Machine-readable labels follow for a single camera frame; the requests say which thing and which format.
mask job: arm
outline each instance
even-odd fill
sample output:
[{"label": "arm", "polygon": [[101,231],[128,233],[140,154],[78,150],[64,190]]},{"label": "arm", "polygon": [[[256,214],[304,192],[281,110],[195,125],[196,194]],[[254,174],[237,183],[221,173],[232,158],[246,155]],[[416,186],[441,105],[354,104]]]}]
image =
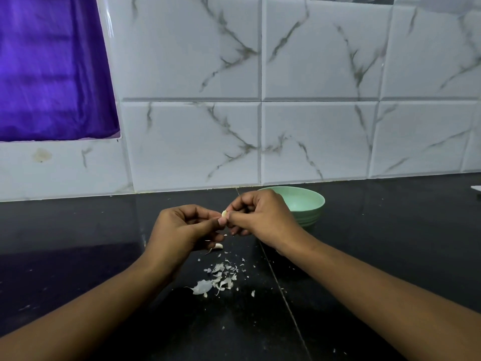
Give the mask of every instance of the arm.
[{"label": "arm", "polygon": [[318,241],[297,225],[274,192],[246,193],[227,210],[234,234],[252,232],[277,249],[407,359],[480,358],[480,314]]},{"label": "arm", "polygon": [[42,318],[0,338],[10,361],[84,359],[137,308],[167,285],[191,250],[222,241],[220,213],[199,206],[164,210],[144,254],[127,270]]}]

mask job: hand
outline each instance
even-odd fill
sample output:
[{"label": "hand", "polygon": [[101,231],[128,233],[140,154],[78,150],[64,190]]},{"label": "hand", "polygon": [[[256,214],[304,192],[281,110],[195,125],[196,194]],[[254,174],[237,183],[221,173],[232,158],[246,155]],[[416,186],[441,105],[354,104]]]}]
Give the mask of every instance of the hand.
[{"label": "hand", "polygon": [[149,266],[175,273],[192,250],[214,248],[223,241],[224,235],[216,231],[226,222],[219,212],[197,205],[162,210],[142,257]]},{"label": "hand", "polygon": [[226,210],[232,235],[252,233],[277,250],[286,234],[301,228],[282,196],[273,190],[242,194]]}]

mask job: mint green bowl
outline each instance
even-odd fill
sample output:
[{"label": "mint green bowl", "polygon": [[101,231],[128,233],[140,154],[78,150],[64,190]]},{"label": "mint green bowl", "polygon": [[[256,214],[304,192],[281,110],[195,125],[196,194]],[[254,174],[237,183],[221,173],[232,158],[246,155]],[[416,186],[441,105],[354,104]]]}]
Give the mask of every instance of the mint green bowl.
[{"label": "mint green bowl", "polygon": [[309,227],[321,216],[321,208],[326,202],[324,196],[315,191],[294,186],[273,186],[260,190],[271,189],[280,194],[287,207],[301,227]]}]

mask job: backsplash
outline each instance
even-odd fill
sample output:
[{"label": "backsplash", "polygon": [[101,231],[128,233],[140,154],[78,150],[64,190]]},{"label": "backsplash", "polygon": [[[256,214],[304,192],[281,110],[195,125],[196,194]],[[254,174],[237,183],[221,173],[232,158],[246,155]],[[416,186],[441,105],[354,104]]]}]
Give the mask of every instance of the backsplash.
[{"label": "backsplash", "polygon": [[0,143],[0,200],[481,171],[481,0],[420,1],[98,0],[122,136]]}]

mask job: left hand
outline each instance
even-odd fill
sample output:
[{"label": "left hand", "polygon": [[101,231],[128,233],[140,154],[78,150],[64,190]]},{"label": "left hand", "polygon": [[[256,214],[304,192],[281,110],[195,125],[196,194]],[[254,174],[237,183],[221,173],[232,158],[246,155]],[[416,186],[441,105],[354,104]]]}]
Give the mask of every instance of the left hand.
[{"label": "left hand", "polygon": [[197,205],[184,205],[160,212],[142,257],[150,266],[174,273],[193,250],[214,248],[224,235],[227,220],[221,213]]}]

